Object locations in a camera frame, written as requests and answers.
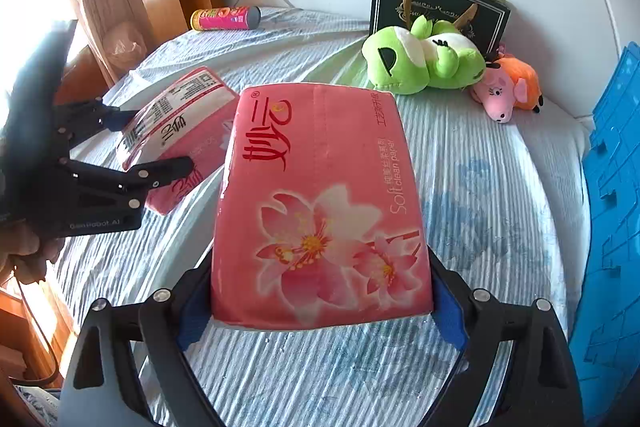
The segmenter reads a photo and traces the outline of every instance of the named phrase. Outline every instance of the orange plush toy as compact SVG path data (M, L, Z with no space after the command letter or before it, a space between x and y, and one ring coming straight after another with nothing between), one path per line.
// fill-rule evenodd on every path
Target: orange plush toy
M522 60L518 60L513 55L503 55L496 60L505 73L509 75L513 84L517 84L518 80L523 78L527 84L527 100L521 102L516 100L513 103L514 107L521 109L540 112L540 106L545 103L542 98L542 91L540 90L540 82L538 81L538 74L531 66Z

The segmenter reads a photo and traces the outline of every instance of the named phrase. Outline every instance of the blue plastic crate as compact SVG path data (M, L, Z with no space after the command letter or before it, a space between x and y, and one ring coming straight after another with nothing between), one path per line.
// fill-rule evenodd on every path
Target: blue plastic crate
M583 161L591 247L569 347L587 425L640 367L640 48L625 48L593 112Z

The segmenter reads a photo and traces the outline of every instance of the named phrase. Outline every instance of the plush toy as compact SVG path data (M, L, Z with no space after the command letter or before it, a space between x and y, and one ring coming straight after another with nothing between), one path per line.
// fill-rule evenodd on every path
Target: plush toy
M471 96L484 106L489 118L500 123L511 120L514 107L540 112L544 99L536 71L515 57L499 58L487 65Z
M448 21L418 17L411 31L388 26L362 45L369 80L379 90L413 94L426 86L458 89L480 80L486 65L475 44Z

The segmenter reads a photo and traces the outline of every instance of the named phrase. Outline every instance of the window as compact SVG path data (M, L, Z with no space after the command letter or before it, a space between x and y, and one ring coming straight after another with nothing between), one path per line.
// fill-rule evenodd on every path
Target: window
M8 95L15 77L54 20L75 19L69 0L0 0L0 126L8 113ZM67 57L87 45L80 26Z

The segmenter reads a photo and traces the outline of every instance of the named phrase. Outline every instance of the black gift box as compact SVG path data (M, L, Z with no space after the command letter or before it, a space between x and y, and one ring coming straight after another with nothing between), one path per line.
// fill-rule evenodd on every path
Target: black gift box
M420 15L429 19L455 21L473 3L478 12L462 32L487 60L494 60L511 12L504 0L412 0L412 20ZM386 26L406 27L402 0L371 0L369 35Z

